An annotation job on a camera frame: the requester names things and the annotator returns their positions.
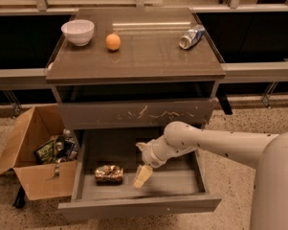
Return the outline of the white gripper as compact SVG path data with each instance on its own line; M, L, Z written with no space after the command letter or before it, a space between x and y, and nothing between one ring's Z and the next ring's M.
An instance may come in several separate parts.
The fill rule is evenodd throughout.
M133 187L136 189L142 188L153 174L153 169L163 166L168 159L182 154L182 149L170 145L164 135L147 143L138 142L136 147L142 152L142 160L145 163L143 166L140 165L136 171L133 181Z

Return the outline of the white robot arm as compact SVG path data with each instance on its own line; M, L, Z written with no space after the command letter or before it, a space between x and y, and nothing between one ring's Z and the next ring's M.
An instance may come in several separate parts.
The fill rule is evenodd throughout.
M147 143L139 142L137 147L144 161L133 182L137 189L168 159L198 149L254 168L250 230L288 230L288 132L207 130L171 122L162 136Z

